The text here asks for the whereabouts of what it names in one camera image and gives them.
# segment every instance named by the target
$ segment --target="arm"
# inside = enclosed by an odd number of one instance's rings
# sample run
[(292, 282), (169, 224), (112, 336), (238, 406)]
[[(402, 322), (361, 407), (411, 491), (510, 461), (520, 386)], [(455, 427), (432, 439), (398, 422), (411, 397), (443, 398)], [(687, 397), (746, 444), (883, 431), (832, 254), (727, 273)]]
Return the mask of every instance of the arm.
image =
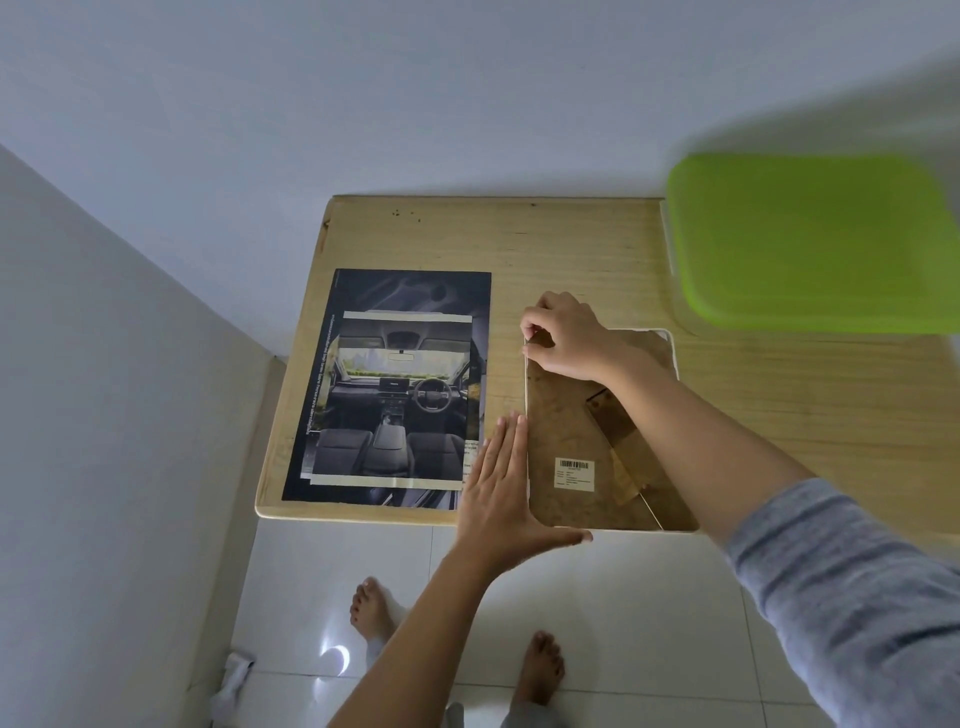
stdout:
[(600, 326), (568, 293), (524, 311), (524, 338), (545, 328), (555, 346), (527, 344), (544, 369), (598, 381), (616, 395), (709, 536), (718, 543), (773, 494), (813, 477), (785, 452), (697, 397), (647, 352)]
[(500, 418), (464, 486), (457, 539), (370, 672), (330, 722), (344, 726), (439, 725), (473, 616), (493, 580), (520, 562), (592, 540), (550, 528), (527, 502), (527, 421)]
[(957, 570), (622, 345), (570, 294), (544, 294), (521, 326), (555, 343), (526, 345), (530, 358), (621, 401), (830, 717), (960, 724)]

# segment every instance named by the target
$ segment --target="hand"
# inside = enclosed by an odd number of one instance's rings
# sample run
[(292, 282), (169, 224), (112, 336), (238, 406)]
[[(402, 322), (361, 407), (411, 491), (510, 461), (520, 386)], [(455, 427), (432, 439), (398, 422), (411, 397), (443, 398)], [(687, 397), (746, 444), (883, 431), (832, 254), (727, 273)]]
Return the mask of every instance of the hand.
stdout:
[(527, 501), (527, 418), (512, 412), (497, 420), (464, 486), (451, 554), (493, 580), (531, 556), (592, 540), (589, 531), (534, 518)]
[(540, 364), (547, 372), (574, 379), (604, 378), (618, 352), (625, 346), (609, 329), (597, 321), (593, 309), (580, 303), (565, 291), (547, 291), (537, 305), (524, 309), (520, 319), (523, 338), (528, 340), (545, 329), (554, 346), (526, 344), (523, 354)]

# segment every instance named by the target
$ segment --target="white tile floor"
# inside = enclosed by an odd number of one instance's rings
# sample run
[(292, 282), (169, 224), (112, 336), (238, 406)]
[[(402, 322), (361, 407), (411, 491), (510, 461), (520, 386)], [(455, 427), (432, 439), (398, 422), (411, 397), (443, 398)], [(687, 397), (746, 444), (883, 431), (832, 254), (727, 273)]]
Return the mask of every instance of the white tile floor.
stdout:
[[(571, 726), (830, 725), (706, 538), (595, 537), (493, 584), (453, 694), (468, 727), (499, 725), (541, 628), (564, 649), (555, 702)], [(324, 725), (363, 674), (348, 621), (357, 583), (376, 576), (401, 617), (452, 539), (452, 528), (261, 521), (233, 633), (257, 658), (238, 728)]]

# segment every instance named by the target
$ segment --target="left hand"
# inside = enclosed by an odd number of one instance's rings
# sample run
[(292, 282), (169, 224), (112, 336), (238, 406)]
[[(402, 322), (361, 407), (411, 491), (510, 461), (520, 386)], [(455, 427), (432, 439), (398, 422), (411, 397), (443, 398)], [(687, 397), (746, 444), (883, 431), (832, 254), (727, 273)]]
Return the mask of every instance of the left hand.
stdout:
[(527, 500), (527, 418), (513, 412), (497, 420), (464, 486), (451, 553), (493, 580), (532, 556), (592, 540), (584, 529), (534, 518)]

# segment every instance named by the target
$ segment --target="steering wheel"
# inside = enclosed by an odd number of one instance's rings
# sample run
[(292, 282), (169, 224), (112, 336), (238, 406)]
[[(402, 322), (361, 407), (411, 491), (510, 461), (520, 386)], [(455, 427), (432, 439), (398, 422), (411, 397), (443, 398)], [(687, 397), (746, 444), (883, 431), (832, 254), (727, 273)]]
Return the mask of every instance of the steering wheel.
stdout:
[[(434, 392), (432, 390), (422, 390), (422, 387), (427, 382), (439, 382), (443, 386), (443, 390), (440, 392)], [(439, 415), (441, 412), (444, 412), (450, 404), (453, 403), (453, 390), (450, 389), (450, 385), (447, 384), (442, 379), (437, 379), (435, 376), (429, 376), (426, 379), (421, 379), (414, 386), (414, 391), (412, 393), (414, 404), (419, 407), (423, 412), (426, 412), (429, 415)], [(437, 404), (436, 406), (428, 406), (431, 402), (440, 402), (442, 404)]]

